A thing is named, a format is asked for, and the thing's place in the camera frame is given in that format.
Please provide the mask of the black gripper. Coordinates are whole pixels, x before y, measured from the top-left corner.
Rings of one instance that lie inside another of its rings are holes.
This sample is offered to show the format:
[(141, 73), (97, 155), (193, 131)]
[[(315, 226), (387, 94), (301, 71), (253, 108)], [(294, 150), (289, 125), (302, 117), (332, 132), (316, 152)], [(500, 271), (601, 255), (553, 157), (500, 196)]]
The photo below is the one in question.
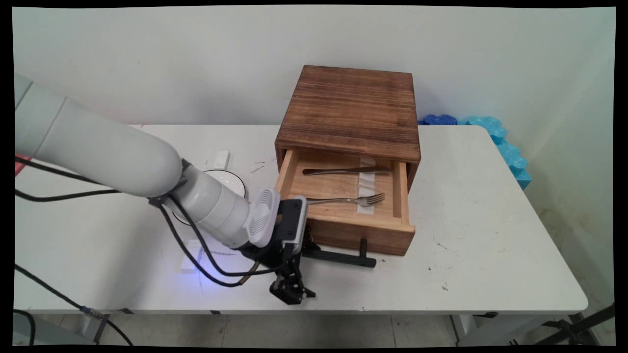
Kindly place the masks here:
[(313, 299), (316, 293), (305, 286), (300, 271), (301, 251), (294, 244), (284, 245), (281, 241), (271, 241), (264, 248), (245, 244), (239, 248), (242, 255), (256, 262), (251, 272), (263, 265), (274, 271), (276, 279), (269, 292), (287, 305), (297, 305), (304, 299)]

